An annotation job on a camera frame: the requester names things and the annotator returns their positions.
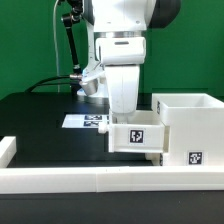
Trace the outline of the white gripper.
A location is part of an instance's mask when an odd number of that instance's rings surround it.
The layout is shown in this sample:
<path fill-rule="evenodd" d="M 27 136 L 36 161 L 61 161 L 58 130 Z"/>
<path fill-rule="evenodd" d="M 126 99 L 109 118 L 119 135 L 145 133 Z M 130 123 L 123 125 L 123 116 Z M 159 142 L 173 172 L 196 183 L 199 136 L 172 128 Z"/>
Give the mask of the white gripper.
<path fill-rule="evenodd" d="M 140 65 L 146 56 L 144 37 L 98 38 L 96 57 L 104 66 L 110 109 L 115 114 L 136 110 Z"/>

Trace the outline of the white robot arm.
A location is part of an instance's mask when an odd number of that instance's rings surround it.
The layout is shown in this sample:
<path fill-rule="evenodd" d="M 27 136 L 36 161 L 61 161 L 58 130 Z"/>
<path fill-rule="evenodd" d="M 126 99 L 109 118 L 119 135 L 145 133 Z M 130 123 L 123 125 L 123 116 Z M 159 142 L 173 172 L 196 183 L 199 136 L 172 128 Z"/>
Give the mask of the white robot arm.
<path fill-rule="evenodd" d="M 84 91 L 108 97 L 112 113 L 128 116 L 137 106 L 144 33 L 172 23 L 181 0 L 83 0 L 83 8 L 89 45 Z"/>

